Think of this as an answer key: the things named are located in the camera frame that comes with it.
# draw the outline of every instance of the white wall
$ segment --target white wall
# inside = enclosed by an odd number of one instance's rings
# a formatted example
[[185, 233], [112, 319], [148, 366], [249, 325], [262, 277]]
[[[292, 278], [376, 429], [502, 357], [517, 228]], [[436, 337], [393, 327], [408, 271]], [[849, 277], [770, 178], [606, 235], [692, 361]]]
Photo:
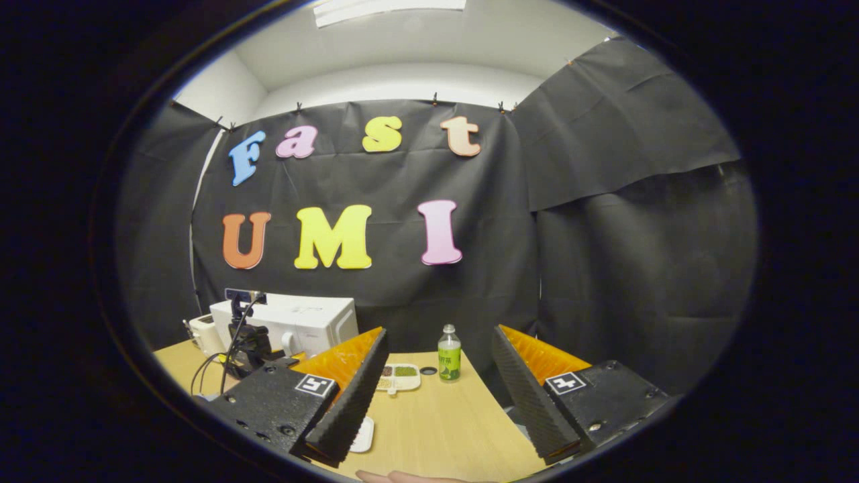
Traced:
[[221, 125], [229, 127], [255, 119], [253, 112], [267, 95], [235, 51], [229, 51], [201, 70], [174, 100], [213, 121], [223, 116]]
[[253, 115], [260, 119], [347, 101], [432, 99], [510, 109], [542, 82], [536, 76], [464, 64], [384, 64], [341, 70], [292, 83], [268, 94]]

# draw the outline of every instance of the ceiling light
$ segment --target ceiling light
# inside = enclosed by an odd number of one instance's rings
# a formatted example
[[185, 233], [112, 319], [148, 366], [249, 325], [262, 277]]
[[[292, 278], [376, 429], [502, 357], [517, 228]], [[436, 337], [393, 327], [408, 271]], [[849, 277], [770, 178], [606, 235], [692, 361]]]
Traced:
[[339, 21], [395, 10], [433, 9], [459, 10], [466, 0], [330, 0], [314, 8], [316, 27], [322, 28]]

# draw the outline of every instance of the black backdrop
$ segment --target black backdrop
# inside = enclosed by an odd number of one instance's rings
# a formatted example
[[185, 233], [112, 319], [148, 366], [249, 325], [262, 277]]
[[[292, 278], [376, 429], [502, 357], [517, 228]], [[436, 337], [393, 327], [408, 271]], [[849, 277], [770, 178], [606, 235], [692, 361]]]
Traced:
[[[377, 116], [398, 116], [402, 144], [391, 152], [365, 152], [364, 126]], [[457, 156], [439, 124], [465, 116], [479, 126], [473, 157]], [[319, 130], [309, 157], [280, 158], [275, 147], [299, 125]], [[265, 132], [255, 173], [232, 185], [228, 153], [256, 131]], [[203, 178], [193, 215], [195, 277], [201, 303], [223, 300], [226, 287], [317, 297], [353, 297], [358, 329], [379, 325], [393, 352], [434, 351], [442, 326], [453, 323], [469, 359], [500, 399], [506, 400], [486, 344], [503, 322], [524, 329], [537, 317], [539, 281], [533, 216], [527, 209], [519, 138], [508, 115], [496, 109], [440, 102], [365, 101], [312, 107], [260, 119], [224, 136]], [[451, 199], [454, 243], [462, 260], [426, 266], [426, 228], [417, 206]], [[295, 268], [302, 208], [320, 207], [333, 226], [349, 205], [368, 205], [367, 254], [372, 266], [343, 270], [332, 264]], [[222, 255], [223, 217], [271, 213], [265, 251], [249, 270], [230, 267]], [[251, 224], [240, 230], [242, 253]]]
[[116, 210], [119, 283], [131, 322], [155, 349], [186, 339], [200, 315], [191, 277], [191, 209], [218, 128], [186, 107], [164, 107], [131, 153]]
[[536, 212], [538, 334], [688, 391], [746, 304], [758, 225], [740, 153], [680, 76], [602, 42], [515, 110]]

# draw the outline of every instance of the printer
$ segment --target printer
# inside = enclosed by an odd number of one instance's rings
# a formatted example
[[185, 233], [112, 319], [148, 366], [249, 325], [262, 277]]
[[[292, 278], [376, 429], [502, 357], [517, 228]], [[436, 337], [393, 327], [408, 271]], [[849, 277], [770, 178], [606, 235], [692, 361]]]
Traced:
[[[209, 306], [218, 337], [229, 347], [232, 301]], [[242, 303], [244, 309], [248, 303]], [[351, 298], [300, 297], [267, 293], [265, 303], [253, 305], [245, 319], [251, 326], [268, 329], [273, 352], [283, 349], [286, 357], [305, 352], [311, 358], [358, 335], [355, 301]]]

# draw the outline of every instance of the food tray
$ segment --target food tray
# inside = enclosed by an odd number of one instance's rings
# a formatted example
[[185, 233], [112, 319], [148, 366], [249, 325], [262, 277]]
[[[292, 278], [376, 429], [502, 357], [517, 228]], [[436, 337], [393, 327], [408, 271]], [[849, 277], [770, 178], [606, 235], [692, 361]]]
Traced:
[[377, 391], [387, 391], [390, 395], [397, 394], [397, 391], [409, 391], [420, 387], [421, 373], [415, 364], [385, 364], [382, 376], [376, 383]]

